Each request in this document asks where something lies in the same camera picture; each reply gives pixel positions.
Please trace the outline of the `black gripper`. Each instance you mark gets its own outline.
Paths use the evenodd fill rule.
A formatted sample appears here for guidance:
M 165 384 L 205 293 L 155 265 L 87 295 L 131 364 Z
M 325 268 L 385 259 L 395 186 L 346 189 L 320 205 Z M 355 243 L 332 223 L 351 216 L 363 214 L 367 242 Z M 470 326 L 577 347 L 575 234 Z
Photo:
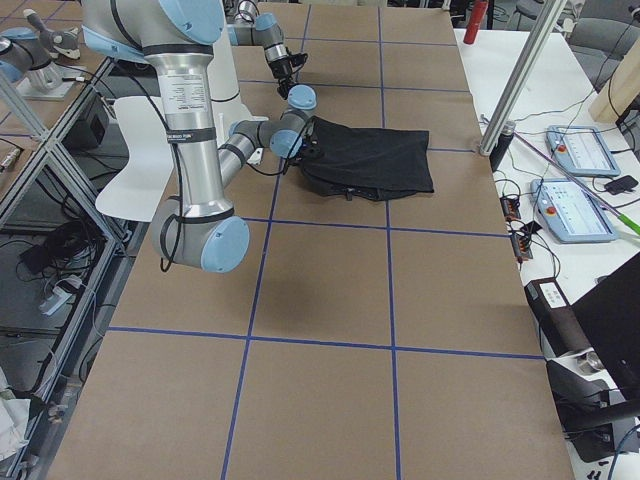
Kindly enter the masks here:
M 305 65 L 307 60 L 307 53 L 292 53 L 287 47 L 269 47 L 267 49 L 267 64 L 272 76 L 278 82 L 277 92 L 281 98 L 288 97 L 293 75 Z
M 290 163 L 301 163 L 304 160 L 319 159 L 323 155 L 318 135 L 315 133 L 315 123 L 312 122 L 304 131 L 301 145 L 297 152 L 289 158 Z

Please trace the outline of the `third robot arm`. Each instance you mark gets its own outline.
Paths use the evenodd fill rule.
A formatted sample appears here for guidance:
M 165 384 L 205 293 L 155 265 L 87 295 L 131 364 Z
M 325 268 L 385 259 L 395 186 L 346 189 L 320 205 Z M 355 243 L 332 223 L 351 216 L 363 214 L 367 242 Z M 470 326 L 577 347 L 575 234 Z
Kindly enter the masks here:
M 1 72 L 25 99 L 61 101 L 71 88 L 63 67 L 55 64 L 60 55 L 80 58 L 78 27 L 53 30 L 30 8 L 23 16 L 29 27 L 1 32 Z

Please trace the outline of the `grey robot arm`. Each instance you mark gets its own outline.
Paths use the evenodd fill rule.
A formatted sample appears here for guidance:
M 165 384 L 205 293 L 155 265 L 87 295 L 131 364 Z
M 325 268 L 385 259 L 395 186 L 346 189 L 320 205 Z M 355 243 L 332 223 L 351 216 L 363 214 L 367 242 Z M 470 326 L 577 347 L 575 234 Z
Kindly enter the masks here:
M 146 222 L 163 268 L 225 273 L 246 255 L 250 231 L 225 188 L 263 150 L 294 156 L 316 107 L 296 84 L 304 54 L 290 52 L 275 16 L 242 2 L 228 18 L 220 1 L 86 1 L 86 45 L 119 62 L 154 68 L 159 93 L 114 107 L 129 159 L 96 199 L 104 215 Z M 287 108 L 277 120 L 243 104 L 231 50 L 260 46 Z
M 233 21 L 227 24 L 227 33 L 233 46 L 259 46 L 265 61 L 277 81 L 277 92 L 287 99 L 297 85 L 294 76 L 308 61 L 306 52 L 293 53 L 287 46 L 285 35 L 271 12 L 260 13 L 256 1 L 238 1 Z

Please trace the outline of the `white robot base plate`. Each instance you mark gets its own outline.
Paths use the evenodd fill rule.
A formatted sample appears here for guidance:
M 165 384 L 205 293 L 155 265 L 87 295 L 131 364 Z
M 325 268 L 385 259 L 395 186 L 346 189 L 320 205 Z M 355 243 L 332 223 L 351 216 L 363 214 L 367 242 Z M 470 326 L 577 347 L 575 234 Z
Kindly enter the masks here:
M 264 153 L 263 148 L 256 149 L 247 160 L 247 163 L 250 165 L 260 165 L 262 162 L 263 153 Z

